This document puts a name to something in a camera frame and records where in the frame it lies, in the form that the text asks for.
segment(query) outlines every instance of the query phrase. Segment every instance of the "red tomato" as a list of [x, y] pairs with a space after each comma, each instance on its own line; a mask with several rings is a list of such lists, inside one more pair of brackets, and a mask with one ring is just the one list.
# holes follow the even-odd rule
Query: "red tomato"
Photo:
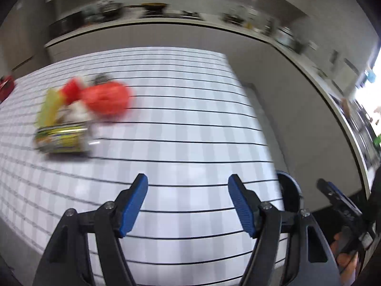
[[93, 112], [100, 115], [119, 115], [128, 107], [130, 88], [117, 82], [107, 82], [85, 88], [81, 99]]

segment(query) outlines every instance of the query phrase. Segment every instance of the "blue gripper pad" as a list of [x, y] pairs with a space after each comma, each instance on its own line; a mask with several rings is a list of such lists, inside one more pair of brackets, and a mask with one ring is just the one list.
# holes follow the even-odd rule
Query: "blue gripper pad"
[[253, 212], [243, 195], [243, 192], [246, 191], [245, 186], [239, 179], [238, 175], [233, 174], [227, 181], [227, 187], [243, 230], [254, 238], [256, 234], [254, 217]]
[[131, 190], [133, 190], [132, 194], [122, 212], [121, 225], [119, 228], [119, 233], [122, 237], [125, 237], [134, 227], [145, 195], [147, 194], [148, 178], [146, 175], [139, 174], [131, 185], [129, 191]]

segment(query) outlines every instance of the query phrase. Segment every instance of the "food can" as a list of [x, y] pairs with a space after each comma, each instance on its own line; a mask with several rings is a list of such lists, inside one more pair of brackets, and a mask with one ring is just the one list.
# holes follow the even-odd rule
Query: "food can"
[[95, 76], [95, 78], [93, 79], [93, 85], [101, 85], [109, 81], [111, 81], [111, 77], [107, 74], [101, 73]]
[[34, 141], [44, 153], [85, 153], [90, 150], [90, 125], [81, 122], [39, 128]]

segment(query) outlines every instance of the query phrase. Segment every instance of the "yellow object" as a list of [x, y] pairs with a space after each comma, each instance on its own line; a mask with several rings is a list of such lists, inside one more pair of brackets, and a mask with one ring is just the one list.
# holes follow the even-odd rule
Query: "yellow object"
[[246, 22], [245, 23], [245, 28], [247, 28], [249, 30], [252, 30], [253, 29], [253, 25], [251, 24], [251, 22]]
[[64, 96], [55, 89], [49, 88], [42, 104], [41, 111], [37, 117], [36, 125], [40, 127], [50, 127], [56, 122], [58, 110], [64, 105]]

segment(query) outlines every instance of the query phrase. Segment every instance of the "blue object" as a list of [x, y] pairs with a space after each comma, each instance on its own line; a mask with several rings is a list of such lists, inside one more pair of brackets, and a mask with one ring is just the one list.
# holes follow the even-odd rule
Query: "blue object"
[[126, 204], [123, 213], [121, 226], [119, 228], [119, 233], [122, 237], [125, 237], [128, 232], [132, 230], [134, 227], [136, 218], [138, 217], [138, 213], [143, 204], [145, 195], [148, 190], [148, 178], [146, 175], [142, 174], [140, 176], [140, 180], [138, 181], [138, 185], [133, 191], [133, 194], [130, 196], [128, 203]]
[[256, 234], [253, 212], [251, 211], [251, 208], [248, 205], [246, 198], [239, 188], [238, 182], [236, 182], [233, 175], [229, 177], [227, 181], [227, 187], [243, 230], [253, 238]]
[[374, 83], [376, 80], [376, 74], [373, 72], [373, 70], [368, 71], [367, 79], [370, 83]]

